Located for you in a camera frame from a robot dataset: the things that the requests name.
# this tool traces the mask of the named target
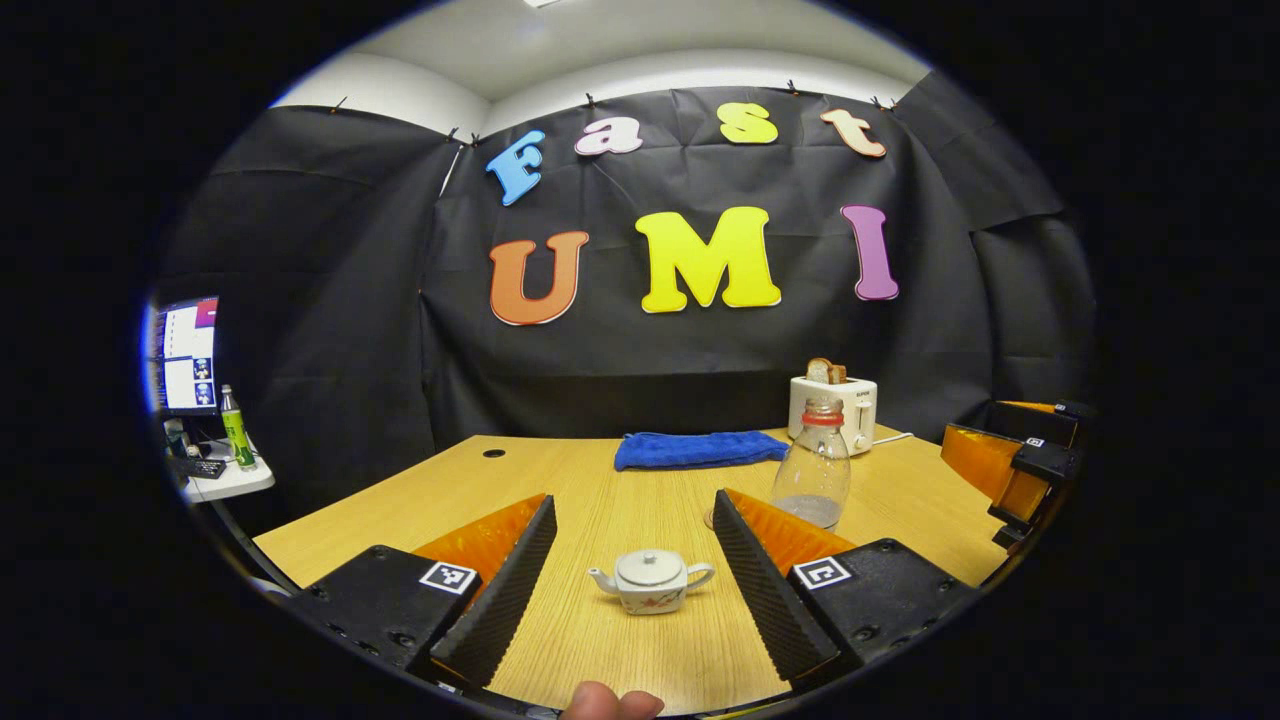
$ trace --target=letter m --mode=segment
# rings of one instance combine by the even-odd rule
[[[728,287],[721,300],[730,307],[767,307],[782,301],[782,291],[769,277],[764,254],[764,224],[769,214],[760,208],[730,208],[721,214],[710,242],[703,242],[678,213],[654,213],[636,220],[636,229],[649,238],[649,295],[640,306],[645,313],[676,313],[689,299],[676,288],[676,272],[685,278],[694,299],[708,307],[716,299],[721,277],[728,270]]]

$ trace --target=white toaster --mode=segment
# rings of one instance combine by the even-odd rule
[[[876,441],[876,383],[849,378],[840,384],[827,384],[791,378],[787,434],[792,439],[804,428],[800,415],[804,414],[805,400],[810,397],[838,397],[845,402],[845,424],[840,428],[840,434],[845,438],[849,455],[859,455],[872,448]]]

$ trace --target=folded blue cloth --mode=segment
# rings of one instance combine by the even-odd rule
[[[786,454],[787,443],[756,430],[709,436],[634,433],[623,436],[618,454],[613,456],[613,469],[723,468],[782,460]]]

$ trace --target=monitor screen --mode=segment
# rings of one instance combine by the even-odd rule
[[[152,409],[168,415],[216,415],[214,325],[218,297],[186,300],[148,318],[147,365]]]

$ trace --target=blue letter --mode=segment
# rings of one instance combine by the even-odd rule
[[[502,183],[503,205],[511,205],[516,200],[520,200],[521,195],[532,190],[538,184],[538,181],[541,179],[541,173],[526,173],[525,168],[536,168],[543,164],[543,154],[538,151],[538,147],[532,147],[532,145],[541,142],[544,137],[547,137],[545,132],[531,129],[525,137],[517,140],[515,145],[503,150],[500,155],[489,160],[489,164],[485,165],[484,169],[498,176],[498,182]]]

